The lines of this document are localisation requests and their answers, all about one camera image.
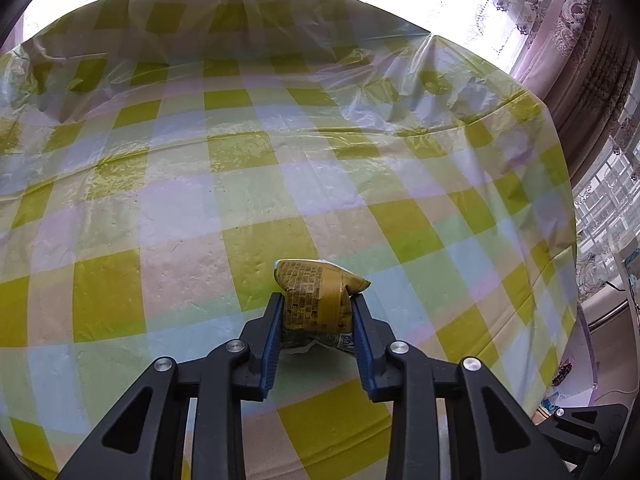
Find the yellow checkered tablecloth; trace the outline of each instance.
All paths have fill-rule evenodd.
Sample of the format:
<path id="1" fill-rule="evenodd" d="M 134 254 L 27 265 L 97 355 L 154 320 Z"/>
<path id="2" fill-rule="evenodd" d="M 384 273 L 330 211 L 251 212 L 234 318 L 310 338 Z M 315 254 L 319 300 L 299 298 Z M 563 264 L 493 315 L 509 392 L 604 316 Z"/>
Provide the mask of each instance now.
<path id="1" fill-rule="evenodd" d="M 0 429 L 47 478 L 154 358 L 259 316 L 279 258 L 365 276 L 398 337 L 535 410 L 575 221 L 548 112 L 494 66 L 356 0 L 101 0 L 0 74 Z M 243 409 L 249 478 L 383 475 L 346 354 L 281 356 Z"/>

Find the blue gripper pad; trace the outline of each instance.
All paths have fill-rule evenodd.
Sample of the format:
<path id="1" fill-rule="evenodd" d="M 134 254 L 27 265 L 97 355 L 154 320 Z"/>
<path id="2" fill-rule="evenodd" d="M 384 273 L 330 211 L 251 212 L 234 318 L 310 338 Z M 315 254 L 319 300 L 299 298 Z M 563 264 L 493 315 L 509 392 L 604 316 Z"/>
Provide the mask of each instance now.
<path id="1" fill-rule="evenodd" d="M 396 340 L 393 330 L 385 321 L 371 317 L 361 294 L 351 298 L 351 312 L 353 349 L 363 389 L 373 402 L 396 400 L 403 374 L 386 355 L 386 347 Z"/>
<path id="2" fill-rule="evenodd" d="M 265 399 L 269 390 L 273 388 L 273 381 L 276 378 L 280 341 L 282 339 L 282 304 L 283 301 L 278 302 L 262 354 L 262 377 L 260 378 L 259 388 Z"/>
<path id="3" fill-rule="evenodd" d="M 364 330 L 362 316 L 357 308 L 352 307 L 353 313 L 353 351 L 356 354 L 356 362 L 360 373 L 362 388 L 369 399 L 376 396 L 376 381 L 374 380 L 373 354 L 367 333 Z"/>
<path id="4" fill-rule="evenodd" d="M 273 386 L 280 354 L 284 296 L 274 292 L 262 317 L 244 324 L 240 339 L 249 345 L 249 359 L 234 368 L 232 384 L 242 400 L 260 402 Z"/>

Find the yellow snack package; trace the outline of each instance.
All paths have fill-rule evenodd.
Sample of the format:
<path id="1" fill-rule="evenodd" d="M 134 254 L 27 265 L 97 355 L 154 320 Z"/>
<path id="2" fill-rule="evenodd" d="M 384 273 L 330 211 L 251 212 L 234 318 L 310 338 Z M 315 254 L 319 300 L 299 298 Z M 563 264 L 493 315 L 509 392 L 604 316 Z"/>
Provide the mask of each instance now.
<path id="1" fill-rule="evenodd" d="M 353 353 L 349 298 L 369 281 L 325 260 L 278 260 L 273 276 L 285 291 L 282 348 L 318 341 Z"/>

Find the barcode label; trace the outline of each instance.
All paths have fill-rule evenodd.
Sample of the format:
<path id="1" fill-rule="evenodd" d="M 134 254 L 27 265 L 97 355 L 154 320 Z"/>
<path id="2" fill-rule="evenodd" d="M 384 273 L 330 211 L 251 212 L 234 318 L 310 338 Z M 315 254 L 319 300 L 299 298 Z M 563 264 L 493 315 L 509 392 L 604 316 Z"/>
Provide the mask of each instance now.
<path id="1" fill-rule="evenodd" d="M 353 334 L 340 334 L 338 338 L 338 348 L 353 351 Z"/>

